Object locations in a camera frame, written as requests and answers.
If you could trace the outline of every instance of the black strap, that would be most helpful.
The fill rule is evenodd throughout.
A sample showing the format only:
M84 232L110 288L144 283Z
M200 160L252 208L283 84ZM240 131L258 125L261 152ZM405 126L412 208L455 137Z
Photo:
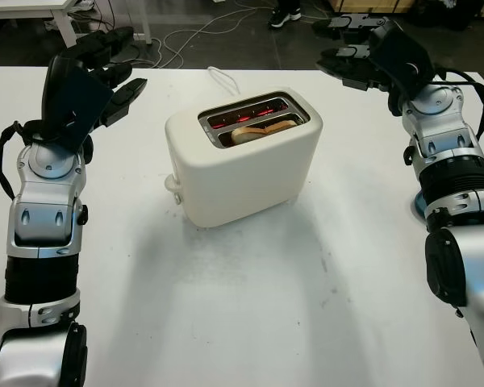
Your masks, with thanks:
M480 139L482 134L484 133L484 85L482 83L476 82L470 75L463 73L462 71L456 69L446 69L443 67L436 67L436 73L441 78L446 80L446 73L454 73L464 79L466 82L432 82L433 85L471 85L474 87L475 92L477 93L478 97L481 99L482 102L482 116L481 122L478 124L477 129L477 139Z
M2 135L0 135L0 185L11 200L15 199L15 193L13 192L6 175L4 175L2 171L3 147L17 131L21 131L21 128L22 127L18 121L15 121L10 127L4 129Z

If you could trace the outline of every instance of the bread slice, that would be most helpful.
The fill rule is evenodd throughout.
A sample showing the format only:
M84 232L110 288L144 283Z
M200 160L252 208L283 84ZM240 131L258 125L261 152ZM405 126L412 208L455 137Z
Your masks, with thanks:
M263 129L259 127L238 127L232 131L232 141L235 145L240 145L253 141L255 139L260 139L267 135L272 135L273 133L278 133L279 131L284 131L290 127L296 127L298 124L291 119L280 121L279 123L274 123Z

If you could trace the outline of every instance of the white desk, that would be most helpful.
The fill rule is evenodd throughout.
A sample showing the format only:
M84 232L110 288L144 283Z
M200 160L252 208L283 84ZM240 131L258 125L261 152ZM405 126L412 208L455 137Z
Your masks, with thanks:
M44 73L0 68L0 132L40 116ZM419 187L387 95L315 71L230 74L243 90L288 85L323 116L307 183L296 201L198 230L164 188L165 120L227 92L204 70L135 70L147 88L93 134L82 195L86 385L484 387L465 320L426 284ZM465 96L476 127L480 102ZM6 148L15 192L20 148ZM0 188L0 296L9 204Z
M71 22L66 17L77 0L0 0L0 19L54 18L66 47L73 46L77 39ZM144 40L151 44L145 0L139 0L139 12L144 29Z

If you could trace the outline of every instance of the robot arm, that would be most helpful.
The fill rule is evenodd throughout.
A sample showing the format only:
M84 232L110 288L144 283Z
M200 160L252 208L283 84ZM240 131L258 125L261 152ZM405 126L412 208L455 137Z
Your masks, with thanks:
M314 30L350 44L323 52L322 71L349 87L388 92L391 113L402 117L411 137L404 161L428 204L428 284L466 318L484 364L484 111L475 135L462 118L458 85L475 87L483 104L484 86L455 70L465 80L444 81L426 51L387 18L342 15Z
M42 119L15 123L2 134L0 181L13 202L0 298L0 387L84 384L86 329L75 319L88 210L79 197L93 154L90 132L126 115L145 86L136 79L113 93L131 66L102 69L131 40L130 27L80 38L49 65ZM17 160L17 196L1 170L3 145L15 132L26 144Z

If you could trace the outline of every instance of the toaster slot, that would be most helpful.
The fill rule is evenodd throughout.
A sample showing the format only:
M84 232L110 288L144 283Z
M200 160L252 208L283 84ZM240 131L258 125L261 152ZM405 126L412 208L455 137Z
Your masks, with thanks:
M230 148L232 132L237 128L265 129L281 121L292 120L296 126L310 121L303 108L287 93L261 95L227 106L202 112L198 121L217 148Z
M293 121L295 123L294 126L298 126L298 125L301 125L302 123L304 123L303 119L301 117L299 117L299 115L297 115L295 113L289 113L289 114L281 114L279 116L272 117L270 119L263 118L262 120L259 120L255 123L252 123L250 126L246 126L246 127L254 127L254 128L257 128L257 129L266 129L267 127L271 127L272 125L274 125L276 123L283 123L283 122L286 122L286 121ZM239 128L242 128L242 127L245 127L245 126L233 127L232 130L225 131L224 133L221 133L218 136L219 142L223 145L224 148L230 148L230 147L238 145L238 144L235 144L233 142L232 132L235 129L239 129ZM287 127L286 129L283 129L283 130L280 130L280 131L286 131L287 129L290 129L290 128L291 127ZM269 133L268 135L272 135L272 134L278 133L278 132L279 131L272 132L272 133Z

